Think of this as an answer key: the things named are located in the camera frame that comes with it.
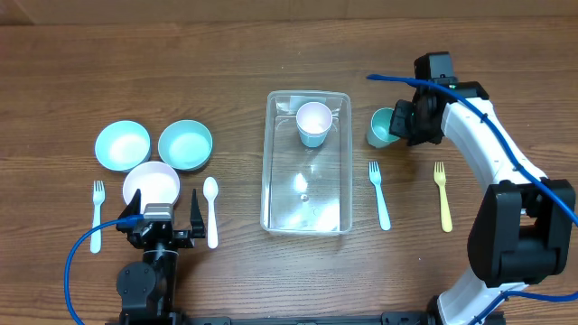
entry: teal bowl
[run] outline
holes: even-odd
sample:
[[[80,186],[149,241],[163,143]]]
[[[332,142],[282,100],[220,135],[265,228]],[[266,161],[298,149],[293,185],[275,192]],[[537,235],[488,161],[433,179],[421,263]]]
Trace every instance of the teal bowl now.
[[[210,157],[213,138],[209,129],[200,122],[182,120],[164,129],[159,138],[161,159],[181,171],[194,171]]]
[[[94,152],[105,168],[130,172],[151,158],[151,136],[137,122],[118,121],[100,132]]]

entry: fork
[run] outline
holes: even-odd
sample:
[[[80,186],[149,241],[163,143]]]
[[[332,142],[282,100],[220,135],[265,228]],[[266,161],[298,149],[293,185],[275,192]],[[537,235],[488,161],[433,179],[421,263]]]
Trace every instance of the fork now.
[[[445,169],[443,162],[435,162],[433,168],[433,180],[440,188],[440,213],[442,216],[442,229],[445,232],[450,232],[453,229],[452,216],[450,215],[450,206],[448,205],[448,197],[445,194]]]
[[[378,215],[379,225],[383,230],[391,229],[389,213],[387,213],[386,201],[383,199],[381,191],[381,172],[379,171],[378,162],[369,162],[369,180],[376,187],[376,197],[378,198]]]
[[[100,225],[100,206],[105,201],[105,183],[103,181],[94,181],[94,190],[92,191],[92,202],[94,202],[94,218],[92,219],[92,227]],[[90,237],[90,252],[96,254],[100,252],[102,245],[102,232],[96,231]]]

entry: gray container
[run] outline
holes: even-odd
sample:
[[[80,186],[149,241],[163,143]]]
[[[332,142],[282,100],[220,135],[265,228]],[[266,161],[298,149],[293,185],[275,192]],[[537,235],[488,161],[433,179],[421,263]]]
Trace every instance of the gray container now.
[[[323,144],[301,142],[296,114],[309,102],[333,115]],[[352,226],[351,100],[342,93],[280,90],[267,98],[261,226],[286,235],[340,235]]]

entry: spoon handle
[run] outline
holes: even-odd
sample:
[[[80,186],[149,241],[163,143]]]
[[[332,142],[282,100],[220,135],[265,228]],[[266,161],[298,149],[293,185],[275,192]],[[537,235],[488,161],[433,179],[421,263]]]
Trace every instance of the spoon handle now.
[[[217,248],[219,238],[217,237],[217,220],[215,219],[215,200],[209,201],[209,216],[207,226],[207,243],[209,248]]]

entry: spoon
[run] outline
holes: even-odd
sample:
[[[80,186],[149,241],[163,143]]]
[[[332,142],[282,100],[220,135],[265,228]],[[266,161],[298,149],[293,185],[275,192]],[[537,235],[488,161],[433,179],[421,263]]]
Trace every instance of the spoon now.
[[[209,216],[207,226],[207,243],[209,248],[216,248],[219,244],[217,237],[217,220],[215,219],[215,198],[219,194],[219,186],[217,181],[212,177],[207,177],[205,184],[202,186],[202,193],[209,203]]]

